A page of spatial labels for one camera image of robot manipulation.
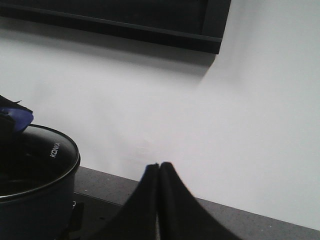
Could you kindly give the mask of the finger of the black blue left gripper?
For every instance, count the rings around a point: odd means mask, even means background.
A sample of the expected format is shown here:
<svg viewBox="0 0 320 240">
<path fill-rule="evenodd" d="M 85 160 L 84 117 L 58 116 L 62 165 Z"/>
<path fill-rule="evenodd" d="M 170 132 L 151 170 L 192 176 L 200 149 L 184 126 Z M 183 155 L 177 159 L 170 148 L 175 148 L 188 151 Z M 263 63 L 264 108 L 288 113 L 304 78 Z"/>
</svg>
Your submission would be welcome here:
<svg viewBox="0 0 320 240">
<path fill-rule="evenodd" d="M 34 120 L 33 111 L 0 96 L 0 139 L 13 140 Z"/>
</svg>

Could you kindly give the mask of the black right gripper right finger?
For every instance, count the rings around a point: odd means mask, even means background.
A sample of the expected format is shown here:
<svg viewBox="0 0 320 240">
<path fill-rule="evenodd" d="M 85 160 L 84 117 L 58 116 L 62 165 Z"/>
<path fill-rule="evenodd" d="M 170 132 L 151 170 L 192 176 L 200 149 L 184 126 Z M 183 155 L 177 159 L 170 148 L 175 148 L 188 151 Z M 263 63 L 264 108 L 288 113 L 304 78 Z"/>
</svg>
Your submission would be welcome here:
<svg viewBox="0 0 320 240">
<path fill-rule="evenodd" d="M 159 168 L 158 222 L 162 240 L 238 240 L 196 200 L 170 162 Z"/>
</svg>

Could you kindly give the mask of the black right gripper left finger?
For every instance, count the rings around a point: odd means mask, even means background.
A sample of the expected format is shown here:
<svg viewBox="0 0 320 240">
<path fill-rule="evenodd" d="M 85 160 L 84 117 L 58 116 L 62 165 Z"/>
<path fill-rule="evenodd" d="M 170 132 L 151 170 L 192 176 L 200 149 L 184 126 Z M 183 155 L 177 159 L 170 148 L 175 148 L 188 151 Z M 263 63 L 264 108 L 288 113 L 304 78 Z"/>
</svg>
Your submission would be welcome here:
<svg viewBox="0 0 320 240">
<path fill-rule="evenodd" d="M 156 238 L 159 165 L 146 166 L 136 189 L 119 212 L 90 240 L 154 240 Z"/>
</svg>

